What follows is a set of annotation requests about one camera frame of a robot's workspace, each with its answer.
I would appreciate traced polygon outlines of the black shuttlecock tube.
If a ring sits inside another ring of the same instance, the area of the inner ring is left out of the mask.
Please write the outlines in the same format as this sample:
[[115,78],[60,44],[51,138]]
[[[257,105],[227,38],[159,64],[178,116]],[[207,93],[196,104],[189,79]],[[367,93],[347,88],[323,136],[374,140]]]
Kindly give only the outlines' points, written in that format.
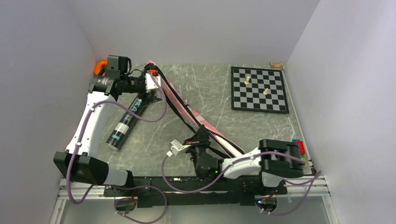
[[[150,97],[150,94],[137,95],[129,105],[128,109],[138,116],[142,116],[143,112],[149,105]],[[136,117],[128,112],[125,112],[119,120],[117,126],[107,138],[106,145],[112,150],[121,150],[125,140],[132,131],[133,127],[136,125],[137,121],[138,119]]]

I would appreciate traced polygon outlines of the pink racket bag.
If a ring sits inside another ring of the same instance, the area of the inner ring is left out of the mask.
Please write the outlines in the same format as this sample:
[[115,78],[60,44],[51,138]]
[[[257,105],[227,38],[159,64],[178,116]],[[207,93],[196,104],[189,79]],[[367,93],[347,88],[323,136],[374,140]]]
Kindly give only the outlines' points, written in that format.
[[161,87],[167,98],[168,105],[174,111],[174,113],[181,118],[181,120],[195,132],[195,129],[189,125],[185,120],[188,119],[191,123],[197,125],[198,127],[204,125],[209,137],[216,142],[219,147],[225,152],[224,158],[228,157],[238,157],[245,154],[245,151],[225,137],[221,132],[219,132],[215,127],[213,127],[206,119],[204,119],[198,112],[193,110],[189,105],[187,105],[178,94],[174,85],[171,81],[165,77],[161,69],[153,62],[147,61],[145,63],[144,71],[147,73],[153,72],[155,77],[161,78]]

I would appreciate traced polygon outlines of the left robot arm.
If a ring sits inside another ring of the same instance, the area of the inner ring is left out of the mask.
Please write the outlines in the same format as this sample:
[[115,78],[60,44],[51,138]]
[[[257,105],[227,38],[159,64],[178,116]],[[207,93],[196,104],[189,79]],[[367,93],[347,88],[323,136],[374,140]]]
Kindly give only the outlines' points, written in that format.
[[69,181],[93,185],[116,185],[122,196],[134,190],[132,173],[112,168],[99,160],[98,148],[111,106],[123,93],[145,94],[145,77],[131,77],[132,63],[125,56],[109,55],[106,66],[89,82],[87,102],[76,133],[54,163]]

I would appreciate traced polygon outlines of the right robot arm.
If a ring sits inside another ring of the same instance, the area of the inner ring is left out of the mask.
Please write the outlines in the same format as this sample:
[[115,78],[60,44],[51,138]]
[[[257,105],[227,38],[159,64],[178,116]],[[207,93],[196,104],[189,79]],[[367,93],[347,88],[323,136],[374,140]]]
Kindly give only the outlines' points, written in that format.
[[192,155],[196,176],[200,179],[218,174],[237,179],[242,175],[259,172],[257,187],[264,194],[270,193],[284,178],[304,175],[306,161],[302,160],[298,144],[288,141],[263,139],[257,148],[247,154],[228,159],[217,159],[207,153],[210,137],[205,127],[182,144],[182,149]]

